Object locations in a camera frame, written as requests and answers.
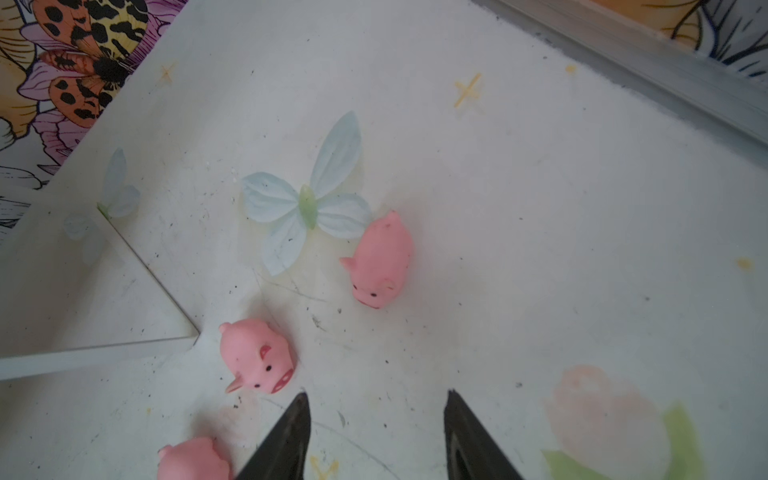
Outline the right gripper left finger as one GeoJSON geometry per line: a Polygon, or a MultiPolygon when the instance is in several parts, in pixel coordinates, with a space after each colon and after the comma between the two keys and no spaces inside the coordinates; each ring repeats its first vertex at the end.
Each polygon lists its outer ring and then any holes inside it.
{"type": "Polygon", "coordinates": [[[311,437],[308,395],[295,396],[236,480],[302,480],[311,437]]]}

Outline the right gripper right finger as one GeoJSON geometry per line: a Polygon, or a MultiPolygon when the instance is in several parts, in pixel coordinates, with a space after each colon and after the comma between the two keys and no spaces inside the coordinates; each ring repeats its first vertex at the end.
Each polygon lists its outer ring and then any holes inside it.
{"type": "Polygon", "coordinates": [[[522,480],[507,456],[456,390],[443,413],[449,480],[522,480]]]}

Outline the pink toy pig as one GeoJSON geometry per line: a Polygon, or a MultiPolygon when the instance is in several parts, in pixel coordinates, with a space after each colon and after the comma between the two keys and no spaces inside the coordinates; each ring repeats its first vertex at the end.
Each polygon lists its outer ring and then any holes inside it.
{"type": "Polygon", "coordinates": [[[230,480],[229,461],[210,437],[198,437],[158,451],[158,480],[230,480]]]}
{"type": "Polygon", "coordinates": [[[220,354],[234,380],[226,393],[252,389],[276,394],[295,372],[289,342],[267,322],[244,319],[219,326],[220,354]]]}
{"type": "Polygon", "coordinates": [[[352,257],[339,259],[354,298],[373,309],[392,303],[405,286],[414,242],[400,215],[391,210],[365,230],[352,257]]]}

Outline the two-tier bamboo shelf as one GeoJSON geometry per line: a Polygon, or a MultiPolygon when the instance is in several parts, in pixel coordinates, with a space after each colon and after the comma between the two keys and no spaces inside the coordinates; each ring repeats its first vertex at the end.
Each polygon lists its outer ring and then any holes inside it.
{"type": "Polygon", "coordinates": [[[93,206],[1,184],[28,205],[1,246],[1,378],[192,347],[199,331],[93,206]]]}

